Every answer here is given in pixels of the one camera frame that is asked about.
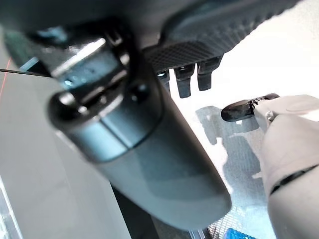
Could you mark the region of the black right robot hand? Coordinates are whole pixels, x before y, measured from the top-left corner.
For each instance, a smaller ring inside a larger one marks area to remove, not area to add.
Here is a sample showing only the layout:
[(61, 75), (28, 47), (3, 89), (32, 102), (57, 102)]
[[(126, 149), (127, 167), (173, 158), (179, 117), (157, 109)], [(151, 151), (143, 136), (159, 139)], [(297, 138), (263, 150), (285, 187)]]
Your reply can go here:
[(127, 198), (183, 230), (232, 207), (217, 169), (163, 86), (220, 61), (294, 0), (3, 0), (14, 63), (56, 80), (47, 105), (62, 138)]

